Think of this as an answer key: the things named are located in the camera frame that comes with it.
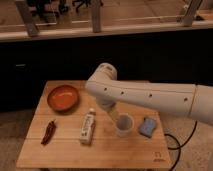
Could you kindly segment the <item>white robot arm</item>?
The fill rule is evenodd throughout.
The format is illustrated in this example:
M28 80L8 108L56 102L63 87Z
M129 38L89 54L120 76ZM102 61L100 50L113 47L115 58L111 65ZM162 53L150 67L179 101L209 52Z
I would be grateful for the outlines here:
M213 86L118 81L116 68L101 63L85 89L106 112L120 101L213 126Z

